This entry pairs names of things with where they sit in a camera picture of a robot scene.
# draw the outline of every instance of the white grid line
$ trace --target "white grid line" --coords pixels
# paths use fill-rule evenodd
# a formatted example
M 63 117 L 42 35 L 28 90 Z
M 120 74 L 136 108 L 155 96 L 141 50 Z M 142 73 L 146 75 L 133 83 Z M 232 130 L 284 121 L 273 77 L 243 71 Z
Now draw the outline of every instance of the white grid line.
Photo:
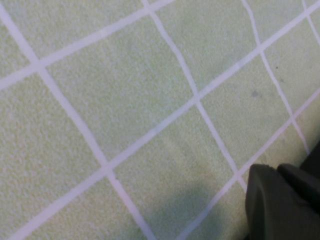
M 185 58 L 183 57 L 182 53 L 180 52 L 179 48 L 176 46 L 176 44 L 174 43 L 174 41 L 172 40 L 172 38 L 168 35 L 168 33 L 166 32 L 161 20 L 159 19 L 159 17 L 150 9 L 150 5 L 148 3 L 147 0 L 141 0 L 142 4 L 144 5 L 144 7 L 147 9 L 149 15 L 151 16 L 151 18 L 153 19 L 156 28 L 158 29 L 158 31 L 160 32 L 161 36 L 163 37 L 163 39 L 166 41 L 166 43 L 169 45 L 169 47 L 171 48 L 172 52 L 175 54 L 179 65 L 184 73 L 184 76 L 186 77 L 189 86 L 193 92 L 194 96 L 198 95 L 198 90 L 197 90 L 197 85 L 195 83 L 194 78 L 192 77 L 192 74 L 190 72 L 190 69 L 185 61 Z M 237 176 L 237 178 L 241 181 L 239 181 L 239 183 L 241 184 L 242 188 L 244 191 L 247 190 L 247 185 L 245 183 L 245 181 L 242 179 L 241 175 L 239 175 L 238 173 L 238 169 L 236 166 L 235 161 L 233 160 L 233 158 L 231 157 L 231 155 L 229 154 L 228 149 L 226 148 L 223 140 L 221 139 L 221 137 L 218 134 L 218 131 L 216 130 L 214 124 L 212 123 L 212 121 L 210 120 L 210 117 L 208 116 L 206 110 L 204 109 L 202 103 L 200 102 L 200 100 L 196 101 L 196 107 L 199 110 L 199 113 L 201 114 L 202 118 L 204 119 L 206 125 L 208 126 L 213 138 L 215 139 L 218 147 L 220 148 L 222 154 L 224 155 L 225 159 L 227 160 L 229 166 L 231 167 L 233 173 Z
M 174 0 L 160 0 L 154 4 L 151 5 L 151 9 L 153 11 L 160 9 L 164 7 L 165 5 L 173 2 Z M 303 13 L 301 13 L 298 17 L 294 18 L 291 22 L 289 22 L 287 25 L 285 25 L 281 30 L 276 32 L 273 36 L 271 36 L 269 39 L 267 39 L 264 43 L 261 44 L 261 48 L 264 50 L 268 46 L 270 46 L 272 43 L 274 43 L 277 39 L 279 39 L 281 36 L 286 34 L 290 29 L 292 29 L 296 24 L 301 22 L 305 17 L 307 17 L 309 14 L 314 12 L 316 9 L 320 7 L 320 1 L 317 1 L 314 3 L 312 6 L 306 9 Z M 256 57 L 259 54 L 259 49 L 253 50 L 251 53 L 249 53 L 247 56 L 245 56 L 243 59 L 238 61 L 236 64 L 234 64 L 232 67 L 227 69 L 224 73 L 222 73 L 220 76 L 218 76 L 216 79 L 214 79 L 209 85 L 207 85 L 202 91 L 198 93 L 197 96 L 194 96 L 191 98 L 187 103 L 185 103 L 182 107 L 180 107 L 177 111 L 172 113 L 169 117 L 167 117 L 164 121 L 162 121 L 159 125 L 157 125 L 155 128 L 151 129 L 145 136 L 141 137 L 136 143 L 134 143 L 134 147 L 131 148 L 131 146 L 127 149 L 130 149 L 129 151 L 126 152 L 123 151 L 119 156 L 123 156 L 124 158 L 129 157 L 131 154 L 133 154 L 135 151 L 137 151 L 140 147 L 142 147 L 144 144 L 146 144 L 150 139 L 152 139 L 155 135 L 157 135 L 159 132 L 161 132 L 166 126 L 168 126 L 170 123 L 172 123 L 176 118 L 181 116 L 182 114 L 185 113 L 189 108 L 191 108 L 199 99 L 203 98 L 206 94 L 214 90 L 217 86 L 219 86 L 221 83 L 223 83 L 227 78 L 231 77 L 234 73 L 236 73 L 240 68 L 242 68 L 245 64 L 250 62 L 254 57 Z M 35 66 L 33 64 L 15 72 L 12 73 L 11 75 L 3 78 L 0 81 L 0 90 L 3 88 L 6 88 L 17 81 L 27 77 L 28 75 L 36 72 Z M 308 107 L 308 105 L 315 99 L 317 96 L 320 95 L 320 88 L 299 108 L 298 111 L 293 115 L 294 118 L 296 118 L 304 109 Z M 276 133 L 267 141 L 267 143 L 239 170 L 240 174 L 242 175 L 247 169 L 249 169 L 250 165 L 261 155 L 265 150 L 278 138 L 278 136 L 290 125 L 291 121 L 290 119 L 280 128 L 276 131 Z M 71 202 L 74 198 L 76 198 L 78 195 L 80 195 L 84 190 L 80 190 L 83 186 L 87 186 L 85 189 L 91 187 L 94 185 L 100 178 L 100 174 L 104 174 L 105 176 L 107 175 L 106 171 L 108 171 L 109 167 L 111 169 L 115 168 L 118 164 L 121 162 L 125 161 L 126 159 L 120 159 L 118 156 L 113 159 L 113 162 L 110 162 L 110 166 L 103 166 L 100 170 L 98 170 L 96 173 L 94 173 L 92 176 L 87 178 L 85 181 L 77 185 L 75 188 L 73 188 L 70 192 L 66 193 L 66 195 L 72 197 L 68 198 L 68 201 Z M 59 200 L 61 200 L 63 197 L 66 195 L 62 196 L 58 200 L 56 200 L 52 205 L 55 203 L 58 203 Z M 55 208 L 50 208 L 47 207 L 42 213 L 45 213 L 45 211 L 50 212 L 50 210 L 54 210 Z M 51 216 L 53 216 L 56 212 L 59 211 L 53 211 L 50 212 Z
M 24 53 L 24 55 L 29 59 L 32 65 L 37 66 L 36 70 L 41 76 L 43 82 L 48 87 L 48 89 L 51 91 L 55 99 L 60 103 L 66 114 L 72 119 L 78 130 L 83 135 L 84 139 L 86 140 L 87 144 L 91 148 L 91 151 L 93 152 L 95 158 L 100 163 L 101 167 L 107 167 L 110 169 L 109 163 L 106 160 L 105 155 L 101 151 L 99 145 L 96 142 L 96 139 L 94 138 L 92 132 L 89 130 L 88 126 L 85 124 L 85 122 L 81 119 L 80 115 L 76 112 L 76 110 L 72 107 L 72 105 L 69 103 L 67 98 L 61 93 L 58 86 L 56 85 L 55 81 L 52 79 L 52 77 L 49 75 L 47 70 L 43 65 L 41 65 L 38 57 L 24 38 L 24 36 L 19 31 L 18 27 L 15 25 L 15 23 L 12 21 L 10 15 L 7 13 L 3 5 L 0 3 L 0 19 L 2 20 L 3 24 L 6 26 L 8 31 L 10 32 L 13 39 L 18 44 L 20 50 Z M 143 219 L 142 215 L 139 213 L 137 207 L 134 205 L 133 201 L 130 199 L 128 194 L 125 192 L 123 187 L 121 186 L 120 182 L 116 180 L 112 170 L 107 170 L 106 176 L 108 180 L 110 181 L 111 185 L 119 195 L 119 197 L 122 199 L 124 205 L 127 207 L 129 212 L 131 213 L 132 217 L 136 221 L 137 225 L 141 228 L 142 232 L 148 237 L 148 239 L 156 239 L 152 231 L 150 230 L 149 226 Z M 41 225 L 41 222 L 32 221 L 33 226 Z M 31 228 L 24 228 L 22 227 L 20 230 L 17 231 L 17 235 L 27 237 L 32 232 Z M 17 240 L 18 238 L 16 235 L 13 235 L 11 237 L 12 239 Z
M 303 145 L 304 145 L 304 148 L 307 152 L 307 154 L 309 155 L 310 154 L 310 150 L 309 150 L 309 147 L 308 147 L 308 144 L 307 144 L 307 141 L 306 141 L 306 138 L 305 136 L 303 135 L 300 127 L 298 126 L 296 120 L 294 119 L 293 117 L 293 112 L 292 112 L 292 109 L 290 107 L 290 104 L 286 98 L 286 95 L 285 93 L 283 92 L 283 90 L 281 89 L 281 86 L 279 84 L 279 82 L 277 81 L 274 73 L 272 72 L 271 68 L 270 68 L 270 65 L 268 63 L 268 60 L 266 58 L 266 55 L 265 55 L 265 52 L 264 50 L 261 48 L 261 43 L 260 43 L 260 38 L 259 38 L 259 33 L 258 33 L 258 29 L 257 29 L 257 24 L 256 24 L 256 21 L 255 21 L 255 17 L 254 17 L 254 13 L 252 12 L 252 9 L 250 8 L 249 4 L 247 3 L 246 0 L 241 0 L 242 1 L 242 4 L 243 6 L 245 7 L 246 11 L 248 12 L 248 15 L 249 15 L 249 18 L 250 18 L 250 21 L 251 21 L 251 25 L 252 25 L 252 29 L 253 29 L 253 33 L 254 33 L 254 38 L 255 38 L 255 42 L 256 42 L 256 45 L 260 51 L 260 55 L 261 55 L 261 58 L 262 58 L 262 61 L 263 61 L 263 64 L 264 64 L 264 67 L 266 69 L 266 71 L 268 72 L 273 84 L 275 85 L 276 87 L 276 90 L 278 92 L 278 94 L 280 95 L 284 105 L 285 105 L 285 108 L 287 110 L 287 112 L 289 113 L 289 116 L 290 116 L 290 119 L 299 135 L 299 137 L 301 138 L 302 142 L 303 142 Z
M 198 227 L 201 222 L 207 217 L 210 213 L 211 209 L 218 203 L 223 195 L 225 195 L 228 190 L 235 184 L 238 177 L 233 176 L 224 186 L 217 192 L 217 194 L 213 197 L 213 199 L 209 202 L 209 204 L 205 207 L 204 210 L 186 227 L 176 238 L 176 240 L 185 240 L 188 235 Z
M 312 96 L 295 112 L 294 118 L 297 118 L 318 96 L 320 95 L 320 88 L 312 94 Z M 269 140 L 240 168 L 239 174 L 241 176 L 250 168 L 250 166 L 271 146 L 272 143 L 289 127 L 292 123 L 291 119 L 288 119 L 270 138 Z M 213 197 L 210 203 L 205 209 L 179 234 L 177 240 L 184 240 L 187 236 L 201 224 L 201 222 L 210 213 L 211 209 L 219 201 L 219 199 L 227 193 L 229 188 L 237 181 L 237 177 L 234 175 L 224 187 Z
M 307 10 L 307 6 L 306 6 L 306 1 L 305 1 L 305 0 L 302 0 L 302 5 L 303 5 L 303 8 L 304 8 L 304 11 L 306 11 L 306 10 Z M 312 20 L 311 20 L 310 14 L 307 14 L 307 15 L 306 15 L 306 19 L 308 19 L 308 22 L 309 22 L 309 24 L 310 24 L 310 27 L 311 27 L 311 29 L 312 29 L 312 32 L 313 32 L 313 34 L 314 34 L 314 36 L 315 36 L 318 44 L 320 45 L 320 37 L 319 37 L 319 34 L 318 34 L 318 32 L 317 32 L 317 30 L 316 30 L 316 28 L 315 28 L 314 23 L 313 23 Z

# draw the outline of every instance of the floor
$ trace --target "floor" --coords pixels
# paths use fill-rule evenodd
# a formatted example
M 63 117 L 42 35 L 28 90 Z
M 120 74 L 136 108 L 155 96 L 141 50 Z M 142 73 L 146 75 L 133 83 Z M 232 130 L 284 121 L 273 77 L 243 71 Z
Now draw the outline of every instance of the floor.
M 239 240 L 253 163 L 320 139 L 320 0 L 0 0 L 0 239 Z

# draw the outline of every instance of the dark spot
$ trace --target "dark spot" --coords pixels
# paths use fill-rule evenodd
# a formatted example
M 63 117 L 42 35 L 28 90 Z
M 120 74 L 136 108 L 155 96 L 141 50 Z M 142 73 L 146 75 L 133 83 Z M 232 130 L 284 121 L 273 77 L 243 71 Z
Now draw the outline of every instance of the dark spot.
M 258 93 L 256 90 L 254 90 L 254 91 L 252 92 L 251 96 L 254 97 L 254 98 L 256 98 L 256 97 L 259 96 L 259 93 Z

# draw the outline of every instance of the white stripe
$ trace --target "white stripe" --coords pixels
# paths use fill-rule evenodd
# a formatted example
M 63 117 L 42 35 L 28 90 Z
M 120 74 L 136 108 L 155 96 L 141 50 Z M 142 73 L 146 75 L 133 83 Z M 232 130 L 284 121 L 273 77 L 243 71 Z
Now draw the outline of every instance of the white stripe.
M 320 95 L 320 88 L 318 88 L 309 99 L 293 114 L 296 119 L 318 96 Z
M 130 145 L 127 149 L 113 158 L 110 162 L 110 167 L 112 169 L 116 168 L 122 162 L 124 162 L 128 157 L 133 155 L 136 151 L 138 151 L 143 145 L 147 144 L 151 139 L 153 139 L 157 134 L 159 134 L 162 130 L 164 130 L 167 126 L 169 126 L 173 121 L 177 118 L 185 114 L 196 102 L 196 98 L 193 97 L 189 101 L 187 101 L 184 105 L 182 105 L 178 110 L 173 112 L 167 118 L 165 118 L 162 122 L 160 122 L 157 126 L 149 130 L 145 135 L 140 137 L 135 143 Z
M 51 78 L 48 74 L 47 70 L 44 68 L 43 65 L 40 64 L 39 59 L 37 58 L 36 54 L 33 52 L 32 48 L 29 46 L 28 42 L 25 40 L 23 35 L 20 33 L 18 27 L 15 23 L 11 20 L 11 17 L 6 12 L 5 8 L 0 3 L 0 18 L 3 21 L 4 25 L 8 28 L 9 32 L 11 33 L 12 37 L 15 39 L 17 44 L 19 45 L 21 51 L 26 55 L 26 57 L 30 60 L 32 65 L 37 66 L 37 72 L 40 74 L 41 78 L 43 79 L 46 86 L 50 89 L 51 93 L 54 95 L 56 100 L 60 103 L 63 107 L 67 115 L 72 119 L 74 124 L 77 126 L 78 130 L 82 133 L 83 137 L 85 138 L 86 142 L 88 143 L 89 147 L 91 148 L 94 156 L 99 161 L 102 167 L 109 168 L 108 162 L 105 158 L 105 155 L 101 151 L 100 147 L 98 146 L 96 139 L 94 138 L 92 132 L 89 130 L 88 126 L 85 122 L 81 119 L 80 115 L 76 112 L 76 110 L 72 107 L 69 101 L 65 98 L 65 96 L 60 92 L 58 86 L 56 85 L 55 81 Z M 137 207 L 131 201 L 131 199 L 126 195 L 123 187 L 121 184 L 114 180 L 113 173 L 111 170 L 106 170 L 106 176 L 110 180 L 110 183 L 114 187 L 114 189 L 119 193 L 120 198 L 123 200 L 125 206 L 128 208 L 129 212 L 132 214 L 133 218 L 136 220 L 137 225 L 141 228 L 142 232 L 146 234 L 146 236 L 150 239 L 153 238 L 153 233 L 151 232 L 150 228 L 146 225 L 143 220 L 143 217 L 139 213 Z M 47 218 L 34 218 L 33 221 L 29 221 L 27 225 L 31 226 L 40 226 L 43 224 Z M 28 234 L 31 232 L 24 231 L 26 228 L 22 227 L 18 230 L 18 233 L 21 233 L 20 236 L 27 237 Z
M 105 176 L 105 170 L 100 168 L 86 180 L 72 188 L 68 193 L 47 206 L 41 213 L 34 216 L 26 225 L 21 227 L 9 240 L 20 240 L 29 236 L 34 230 L 40 227 L 45 221 L 63 209 L 67 204 L 82 194 L 85 190 L 93 186 Z
M 301 132 L 300 127 L 298 126 L 298 124 L 296 123 L 296 120 L 293 117 L 292 109 L 291 109 L 291 107 L 289 105 L 289 102 L 288 102 L 286 96 L 285 96 L 285 93 L 282 91 L 280 84 L 278 83 L 274 73 L 272 72 L 272 70 L 270 68 L 270 65 L 268 63 L 268 60 L 266 58 L 266 55 L 264 53 L 264 50 L 261 47 L 259 34 L 258 34 L 258 29 L 257 29 L 257 24 L 256 24 L 256 21 L 255 21 L 255 18 L 254 18 L 254 14 L 253 14 L 249 4 L 247 3 L 247 1 L 246 0 L 241 0 L 241 1 L 242 1 L 242 4 L 244 5 L 246 11 L 248 12 L 248 15 L 249 15 L 249 18 L 250 18 L 250 21 L 251 21 L 251 25 L 252 25 L 252 30 L 254 32 L 255 42 L 256 42 L 259 50 L 260 50 L 260 55 L 261 55 L 264 67 L 265 67 L 266 71 L 268 72 L 273 84 L 275 85 L 276 90 L 277 90 L 278 94 L 280 95 L 280 97 L 281 97 L 281 99 L 282 99 L 282 101 L 283 101 L 283 103 L 285 105 L 285 108 L 286 108 L 287 112 L 289 113 L 291 121 L 292 121 L 292 123 L 293 123 L 293 125 L 294 125 L 294 127 L 295 127 L 295 129 L 296 129 L 296 131 L 297 131 L 297 133 L 299 135 L 299 137 L 301 138 L 301 140 L 303 142 L 303 145 L 304 145 L 304 148 L 305 148 L 307 154 L 309 154 L 310 150 L 309 150 L 306 138 L 303 135 L 303 133 Z
M 304 11 L 306 11 L 307 10 L 307 6 L 306 6 L 305 0 L 302 0 L 302 5 L 303 5 L 303 8 L 304 8 Z M 319 37 L 319 34 L 317 33 L 315 25 L 313 24 L 313 22 L 311 20 L 310 13 L 307 14 L 306 18 L 307 18 L 307 20 L 308 20 L 308 22 L 309 22 L 309 24 L 311 26 L 312 32 L 313 32 L 318 44 L 320 45 L 320 37 Z
M 148 224 L 140 214 L 134 202 L 131 200 L 130 196 L 126 193 L 121 183 L 116 179 L 116 176 L 112 172 L 112 170 L 109 170 L 109 174 L 107 174 L 107 178 L 112 184 L 112 186 L 114 187 L 114 189 L 116 190 L 117 194 L 120 196 L 120 198 L 124 202 L 126 208 L 129 210 L 129 212 L 133 216 L 137 225 L 141 228 L 143 234 L 147 237 L 148 240 L 155 240 L 156 239 L 155 235 L 153 234 L 150 227 L 148 226 Z
M 281 38 L 283 35 L 285 35 L 287 32 L 289 32 L 292 28 L 294 28 L 297 24 L 302 22 L 308 15 L 316 11 L 320 7 L 320 0 L 318 0 L 316 3 L 308 7 L 307 10 L 302 12 L 299 16 L 295 17 L 292 21 L 290 21 L 288 24 L 286 24 L 283 28 L 281 28 L 279 31 L 277 31 L 274 35 L 272 35 L 270 38 L 268 38 L 265 42 L 261 44 L 261 48 L 265 50 L 267 47 L 269 47 L 271 44 L 273 44 L 275 41 L 277 41 L 279 38 Z
M 65 57 L 91 45 L 94 44 L 104 38 L 106 38 L 107 36 L 110 36 L 111 34 L 121 30 L 122 28 L 134 23 L 135 21 L 143 18 L 144 16 L 146 16 L 148 13 L 147 11 L 143 8 L 140 9 L 134 13 L 132 13 L 131 15 L 120 19 L 119 21 L 112 23 L 111 25 L 102 28 L 101 30 L 92 33 L 78 41 L 73 42 L 72 44 L 56 51 L 55 53 L 44 57 L 43 59 L 40 60 L 40 62 L 42 63 L 42 65 L 44 66 L 49 66 L 61 59 L 64 59 Z
M 165 6 L 166 4 L 169 4 L 173 2 L 173 0 L 161 0 L 158 1 L 154 4 L 151 5 L 151 9 L 152 10 L 158 10 L 159 8 Z M 320 1 L 316 2 L 315 4 L 313 4 L 311 7 L 309 7 L 304 13 L 300 14 L 298 17 L 296 17 L 295 19 L 293 19 L 290 23 L 288 23 L 287 25 L 285 25 L 281 30 L 279 30 L 276 34 L 274 34 L 272 37 L 270 37 L 269 39 L 267 39 L 264 43 L 262 43 L 261 48 L 264 50 L 266 49 L 268 46 L 270 46 L 272 43 L 274 43 L 277 39 L 279 39 L 280 37 L 282 37 L 284 34 L 286 34 L 290 29 L 292 29 L 295 25 L 297 25 L 299 22 L 301 22 L 307 15 L 311 14 L 312 12 L 314 12 L 316 9 L 318 9 L 320 7 Z M 156 134 L 158 134 L 159 132 L 161 132 L 162 129 L 164 129 L 167 125 L 169 125 L 171 122 L 173 122 L 177 117 L 179 117 L 180 115 L 182 115 L 184 113 L 184 111 L 187 111 L 192 105 L 194 105 L 198 99 L 203 98 L 206 94 L 208 94 L 209 92 L 211 92 L 212 90 L 214 90 L 218 85 L 220 85 L 221 83 L 223 83 L 227 78 L 231 77 L 234 73 L 236 73 L 240 68 L 242 68 L 245 64 L 247 64 L 249 61 L 251 61 L 254 57 L 256 57 L 259 54 L 259 49 L 255 49 L 253 50 L 251 53 L 249 53 L 246 57 L 244 57 L 243 59 L 241 59 L 239 62 L 237 62 L 236 64 L 234 64 L 232 67 L 230 67 L 228 70 L 226 70 L 224 73 L 222 73 L 220 76 L 218 76 L 216 79 L 214 79 L 207 87 L 205 87 L 201 92 L 198 93 L 198 96 L 192 98 L 190 101 L 188 101 L 184 106 L 184 108 L 179 108 L 176 112 L 174 112 L 171 115 L 171 118 L 166 118 L 166 122 L 162 122 L 161 124 L 159 124 L 158 126 L 156 126 L 153 130 L 157 131 Z M 34 67 L 32 67 L 32 65 L 27 66 L 26 68 L 23 68 L 13 74 L 11 74 L 10 76 L 3 78 L 0 81 L 0 86 L 3 86 L 0 89 L 3 89 L 4 87 L 8 87 L 11 84 L 14 84 L 15 82 L 17 82 L 18 80 L 26 77 L 28 75 L 28 71 L 29 74 L 34 73 L 36 70 L 34 69 Z M 320 88 L 302 105 L 302 107 L 294 114 L 294 117 L 296 118 L 305 108 L 307 108 L 307 106 L 320 94 Z M 290 124 L 290 121 L 288 120 L 282 127 L 287 127 Z M 254 158 L 257 159 L 271 144 L 272 142 L 284 131 L 284 129 L 282 129 L 282 127 L 271 137 L 271 139 L 260 149 L 260 151 L 258 151 L 249 161 L 249 162 L 254 162 Z M 139 145 L 135 148 L 134 151 L 132 151 L 131 153 L 133 154 L 135 151 L 137 151 L 140 147 L 142 147 L 142 145 Z M 126 154 L 126 158 L 131 154 L 130 152 L 128 152 Z
M 30 64 L 29 66 L 26 66 L 24 68 L 21 68 L 20 70 L 11 73 L 8 76 L 5 76 L 0 80 L 0 91 L 2 89 L 8 88 L 11 85 L 23 80 L 24 78 L 30 76 L 31 74 L 34 74 L 37 71 L 37 66 Z
M 235 184 L 237 181 L 237 177 L 233 176 L 224 186 L 221 188 L 220 191 L 213 197 L 210 203 L 205 207 L 204 210 L 179 234 L 176 240 L 185 240 L 189 234 L 196 229 L 197 226 L 208 216 L 211 209 L 218 203 L 223 195 L 225 195 L 228 190 Z
M 189 83 L 189 86 L 193 92 L 193 95 L 197 96 L 198 90 L 197 90 L 195 80 L 191 75 L 190 69 L 189 69 L 188 65 L 186 64 L 186 61 L 185 61 L 182 53 L 180 52 L 179 48 L 176 46 L 174 41 L 171 39 L 171 37 L 166 32 L 166 30 L 165 30 L 163 24 L 161 23 L 160 19 L 158 18 L 158 16 L 150 9 L 150 5 L 149 5 L 148 1 L 147 0 L 141 0 L 141 1 L 143 3 L 144 7 L 148 10 L 148 12 L 149 12 L 151 18 L 153 19 L 158 31 L 160 32 L 161 36 L 166 41 L 166 43 L 169 45 L 172 52 L 175 54 L 175 56 L 180 64 L 180 67 L 182 68 L 184 76 L 186 77 L 186 79 Z M 230 165 L 232 171 L 239 179 L 241 179 L 242 177 L 238 174 L 238 169 L 237 169 L 235 161 L 233 160 L 233 158 L 229 154 L 229 151 L 227 150 L 225 144 L 223 143 L 223 140 L 219 136 L 216 128 L 214 127 L 214 124 L 210 120 L 206 110 L 204 109 L 204 107 L 202 106 L 202 104 L 199 100 L 196 101 L 196 107 L 198 108 L 202 118 L 204 119 L 206 125 L 208 126 L 213 138 L 215 139 L 222 154 L 224 155 L 225 159 L 227 160 L 228 164 Z M 244 183 L 244 181 L 241 182 L 241 186 L 244 187 L 243 190 L 246 190 L 247 187 L 244 186 L 243 183 Z
M 299 108 L 299 110 L 294 114 L 296 118 L 301 114 L 311 103 L 320 95 L 320 88 Z M 272 137 L 242 166 L 239 170 L 239 174 L 243 175 L 250 166 L 271 146 L 272 143 L 286 130 L 286 128 L 291 124 L 291 119 L 287 120 L 273 135 Z M 195 218 L 195 220 L 190 223 L 190 225 L 176 238 L 177 240 L 184 240 L 187 236 L 201 224 L 201 222 L 209 214 L 213 206 L 218 202 L 218 200 L 228 191 L 228 189 L 236 182 L 237 176 L 233 176 L 231 180 L 217 193 L 216 196 L 211 200 L 210 204 Z

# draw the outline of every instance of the dark object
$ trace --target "dark object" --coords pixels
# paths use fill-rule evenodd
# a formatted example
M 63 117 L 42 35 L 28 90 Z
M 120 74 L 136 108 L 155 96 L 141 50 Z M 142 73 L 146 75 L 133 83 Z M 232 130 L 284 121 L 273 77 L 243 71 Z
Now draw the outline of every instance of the dark object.
M 300 169 L 250 167 L 245 240 L 320 240 L 320 142 Z

